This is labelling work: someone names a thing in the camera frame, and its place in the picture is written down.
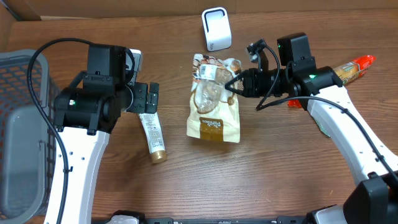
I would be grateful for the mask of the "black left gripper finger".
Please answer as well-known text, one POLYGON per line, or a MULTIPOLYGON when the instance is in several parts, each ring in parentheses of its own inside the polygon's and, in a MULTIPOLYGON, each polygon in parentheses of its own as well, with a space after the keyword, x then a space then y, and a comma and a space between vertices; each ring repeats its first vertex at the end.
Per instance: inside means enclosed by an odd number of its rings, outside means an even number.
POLYGON ((148 99, 158 99, 159 98, 159 84, 151 82, 149 85, 148 99))
POLYGON ((157 112, 158 107, 158 99, 148 99, 146 104, 145 113, 147 114, 155 114, 157 112))

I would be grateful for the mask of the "orange spaghetti package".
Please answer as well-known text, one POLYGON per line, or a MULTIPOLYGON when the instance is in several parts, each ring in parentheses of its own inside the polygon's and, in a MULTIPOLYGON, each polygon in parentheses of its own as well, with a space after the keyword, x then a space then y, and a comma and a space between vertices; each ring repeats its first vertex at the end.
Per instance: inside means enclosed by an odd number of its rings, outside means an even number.
POLYGON ((376 57, 363 55, 335 68, 317 68, 315 58, 302 58, 290 61, 285 68, 283 89, 293 96, 310 96, 319 94, 329 86, 343 86, 364 76, 376 57))

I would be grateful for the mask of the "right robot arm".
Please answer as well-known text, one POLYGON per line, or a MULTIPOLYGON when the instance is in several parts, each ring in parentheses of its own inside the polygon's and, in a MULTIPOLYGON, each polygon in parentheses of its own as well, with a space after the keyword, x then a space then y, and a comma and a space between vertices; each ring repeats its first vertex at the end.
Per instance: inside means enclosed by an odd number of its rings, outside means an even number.
POLYGON ((308 212, 303 223, 397 223, 397 156, 365 122, 336 72, 316 66, 305 33, 283 36, 277 46, 277 67, 269 70, 265 40, 248 45, 258 67, 240 72, 224 87, 246 98, 260 98, 258 111, 298 100, 348 164, 356 188, 345 203, 308 212))

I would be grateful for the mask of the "teal wipes packet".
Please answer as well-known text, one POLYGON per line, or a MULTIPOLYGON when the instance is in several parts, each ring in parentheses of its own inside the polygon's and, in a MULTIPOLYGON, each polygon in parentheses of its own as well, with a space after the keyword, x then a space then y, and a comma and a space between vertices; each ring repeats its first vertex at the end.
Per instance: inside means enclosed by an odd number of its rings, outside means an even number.
POLYGON ((323 127, 323 125, 316 119, 314 119, 314 121, 316 122, 316 124, 318 125, 320 131, 326 135, 328 138, 330 137, 330 135, 328 134, 328 132, 326 131, 326 129, 323 127))

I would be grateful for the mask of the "beige cookie pouch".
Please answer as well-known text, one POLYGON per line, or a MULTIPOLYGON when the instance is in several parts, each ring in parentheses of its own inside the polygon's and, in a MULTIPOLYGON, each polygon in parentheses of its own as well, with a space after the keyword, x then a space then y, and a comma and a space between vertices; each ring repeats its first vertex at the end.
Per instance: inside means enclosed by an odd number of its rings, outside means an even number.
POLYGON ((212 56, 193 56, 190 114, 187 136, 223 142, 240 142, 237 94, 224 86, 242 70, 241 62, 212 56))

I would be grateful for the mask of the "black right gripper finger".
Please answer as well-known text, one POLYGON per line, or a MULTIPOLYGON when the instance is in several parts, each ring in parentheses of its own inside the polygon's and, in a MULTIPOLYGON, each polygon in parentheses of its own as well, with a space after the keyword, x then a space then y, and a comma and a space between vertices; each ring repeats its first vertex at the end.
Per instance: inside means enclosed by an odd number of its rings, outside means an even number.
POLYGON ((232 80, 227 82, 225 84, 225 87, 229 87, 229 86, 233 85, 235 82, 240 81, 242 79, 243 79, 243 73, 240 73, 240 74, 236 75, 232 80))
POLYGON ((232 93, 234 93, 234 94, 243 96, 243 91, 242 91, 242 90, 239 90, 239 89, 236 89, 236 88, 234 87, 234 84, 230 84, 230 85, 229 85, 229 84, 226 84, 224 87, 225 87, 226 90, 228 90, 228 91, 230 91, 230 92, 232 92, 232 93))

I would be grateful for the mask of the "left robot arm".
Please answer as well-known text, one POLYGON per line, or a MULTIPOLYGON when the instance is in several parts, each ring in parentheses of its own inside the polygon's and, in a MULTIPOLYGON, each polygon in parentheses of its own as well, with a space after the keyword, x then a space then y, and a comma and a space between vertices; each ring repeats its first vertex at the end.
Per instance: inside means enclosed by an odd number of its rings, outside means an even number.
POLYGON ((86 70, 55 98, 57 158, 46 223, 91 223, 100 163, 121 113, 156 114, 159 84, 139 83, 142 52, 93 44, 86 70))

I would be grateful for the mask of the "white shampoo tube gold cap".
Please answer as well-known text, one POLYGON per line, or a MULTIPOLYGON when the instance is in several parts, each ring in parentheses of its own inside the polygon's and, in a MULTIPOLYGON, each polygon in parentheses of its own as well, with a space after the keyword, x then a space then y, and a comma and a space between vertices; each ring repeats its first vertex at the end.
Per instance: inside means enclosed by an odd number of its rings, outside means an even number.
POLYGON ((167 153, 165 151, 165 144, 158 114, 139 114, 139 119, 146 134, 152 162, 154 164, 158 164, 166 161, 167 153))

